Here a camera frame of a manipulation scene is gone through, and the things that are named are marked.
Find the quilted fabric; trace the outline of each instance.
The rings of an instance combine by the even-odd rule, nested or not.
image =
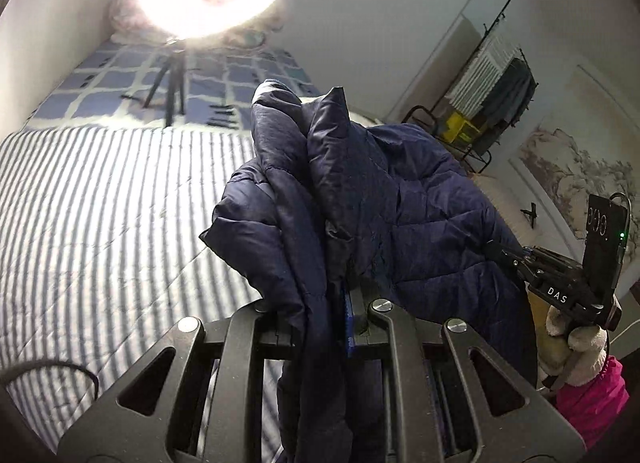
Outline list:
[[[299,333],[278,395],[295,461],[383,461],[379,372],[337,342],[348,267],[416,317],[465,319],[536,381],[526,292],[482,255],[489,240],[516,239],[439,143],[413,125],[350,122],[339,88],[302,104],[268,80],[252,119],[257,157],[202,238]]]

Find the metal screw head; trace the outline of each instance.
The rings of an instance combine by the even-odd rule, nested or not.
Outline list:
[[[447,329],[452,333],[464,333],[466,331],[466,322],[459,318],[452,318],[447,322]]]
[[[394,307],[394,305],[391,304],[391,302],[388,301],[387,299],[376,299],[373,301],[371,306],[374,310],[378,311],[379,313],[387,313],[388,311],[391,311]]]
[[[192,331],[196,331],[199,323],[200,321],[195,317],[185,317],[178,322],[178,329],[183,333],[191,333]]]

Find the tripod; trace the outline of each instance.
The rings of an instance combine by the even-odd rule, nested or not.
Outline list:
[[[180,90],[180,114],[186,114],[184,109],[184,83],[186,74],[186,51],[183,48],[176,48],[171,51],[166,62],[162,66],[156,80],[154,81],[151,91],[142,107],[145,109],[151,103],[156,91],[160,86],[160,82],[164,76],[169,73],[169,87],[166,90],[166,104],[164,114],[164,126],[171,127],[174,123],[175,114],[175,91]]]

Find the blue and white bedding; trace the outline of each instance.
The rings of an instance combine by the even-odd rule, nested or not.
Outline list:
[[[116,112],[123,101],[113,95],[130,88],[124,80],[143,85],[142,70],[125,71],[150,61],[137,55],[100,51],[45,102],[42,117]],[[238,71],[230,66],[225,75]],[[89,73],[97,74],[82,88]],[[193,86],[192,102],[201,96]],[[0,144],[0,366],[69,359],[97,373],[103,391],[181,317],[213,321],[258,299],[198,239],[225,183],[253,156],[250,136],[215,128],[94,125],[6,138]],[[266,463],[280,448],[280,372],[279,363],[266,363]],[[54,448],[89,406],[89,389],[83,377],[52,370],[26,375],[9,390]]]
[[[28,127],[163,126],[168,75],[148,109],[143,109],[142,101],[166,53],[165,48],[105,42],[42,103]],[[186,115],[177,114],[175,126],[249,130],[255,88],[267,78],[281,81],[298,96],[320,94],[295,59],[277,48],[249,54],[241,50],[189,51],[187,68]],[[233,109],[227,114],[212,106]]]

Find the striped bedsheet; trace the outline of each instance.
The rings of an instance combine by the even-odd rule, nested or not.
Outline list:
[[[98,126],[33,130],[0,145],[0,366],[55,357],[108,388],[172,324],[230,316],[259,298],[198,234],[249,136]],[[280,448],[279,363],[266,362],[263,461]],[[37,371],[10,393],[53,449],[90,405],[90,383]]]

